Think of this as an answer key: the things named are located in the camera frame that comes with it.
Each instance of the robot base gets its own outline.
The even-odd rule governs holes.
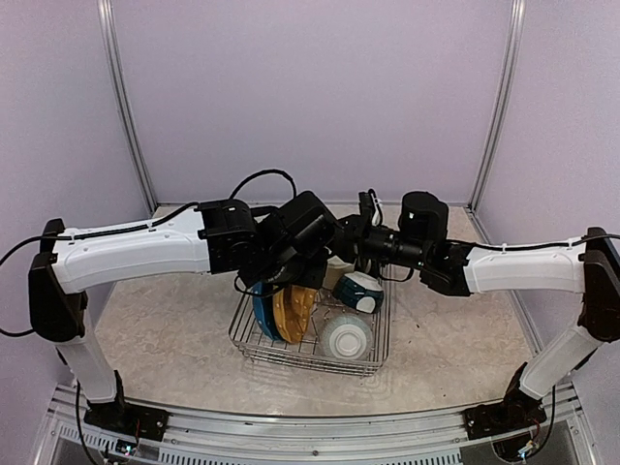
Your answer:
[[[546,421],[544,410],[531,410],[527,416],[519,405],[498,402],[482,404],[463,412],[467,437],[470,440],[496,436],[518,429],[542,424]]]
[[[116,375],[116,398],[105,404],[88,404],[84,422],[133,438],[161,442],[170,414],[162,409],[134,405],[125,401],[123,384]]]

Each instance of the blue plate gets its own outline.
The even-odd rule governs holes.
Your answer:
[[[254,294],[268,294],[273,288],[265,283],[258,283],[252,288]],[[283,341],[273,319],[273,297],[252,297],[254,317],[263,333],[274,341]]]

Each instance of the white bowl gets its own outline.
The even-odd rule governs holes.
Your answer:
[[[360,360],[370,352],[372,331],[360,317],[340,315],[327,322],[320,340],[326,356]]]

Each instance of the metal frame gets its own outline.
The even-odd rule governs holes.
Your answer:
[[[104,46],[106,48],[106,58],[108,60],[109,73],[112,79],[112,86],[116,103],[118,104],[118,112],[121,118],[129,152],[132,157],[136,175],[138,177],[140,190],[144,197],[144,202],[152,215],[157,209],[157,197],[153,190],[153,185],[148,174],[146,162],[142,156],[140,142],[136,132],[134,116],[132,115],[127,97],[127,89],[123,80],[123,70],[121,67],[120,53],[118,51],[118,42],[116,41],[116,31],[114,29],[114,13],[112,10],[111,0],[98,0],[99,20],[101,21],[101,29],[104,36]]]
[[[59,440],[78,441],[75,417],[76,392],[59,386],[50,402],[40,432],[35,465],[50,465]],[[547,414],[550,396],[544,399]],[[430,412],[338,418],[283,418],[240,415],[180,408],[132,399],[132,402],[164,408],[171,413],[162,443],[142,440],[140,447],[150,460],[137,463],[208,464],[278,463],[359,465],[397,463],[442,463],[438,457],[456,457],[464,447],[490,443],[490,438],[469,441],[461,416],[465,408],[452,407]],[[81,402],[84,411],[85,402]],[[566,421],[581,465],[597,465],[596,454],[581,406],[570,384],[557,391],[556,421]],[[102,450],[128,438],[82,424],[86,443]],[[510,437],[513,433],[492,438]],[[446,458],[452,465],[453,460]]]
[[[500,78],[500,87],[495,100],[495,108],[493,109],[493,117],[491,119],[491,127],[486,142],[484,144],[484,154],[476,182],[474,192],[470,198],[470,208],[475,212],[480,206],[484,188],[491,173],[491,166],[497,151],[497,144],[502,132],[506,110],[511,95],[512,79],[514,70],[516,69],[516,59],[519,52],[521,42],[521,34],[523,32],[523,20],[525,17],[525,0],[512,0],[511,25],[509,28],[508,42],[506,44],[506,52],[504,54],[504,64],[502,66],[502,74]]]

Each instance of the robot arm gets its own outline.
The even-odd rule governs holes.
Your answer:
[[[125,402],[122,382],[106,362],[88,318],[89,287],[171,272],[236,271],[246,287],[259,281],[318,289],[327,249],[357,259],[418,270],[430,289],[453,296],[514,289],[584,294],[577,325],[517,370],[504,400],[464,412],[472,439],[545,420],[541,399],[603,342],[620,338],[620,259],[608,239],[581,237],[554,246],[483,246],[447,239],[448,207],[428,193],[403,198],[398,230],[373,223],[375,209],[360,194],[360,214],[336,220],[304,192],[260,222],[242,201],[197,203],[172,217],[108,228],[65,229],[52,220],[29,272],[31,323],[53,342],[88,399],[85,421],[161,440],[167,413]],[[588,231],[589,239],[604,235]]]

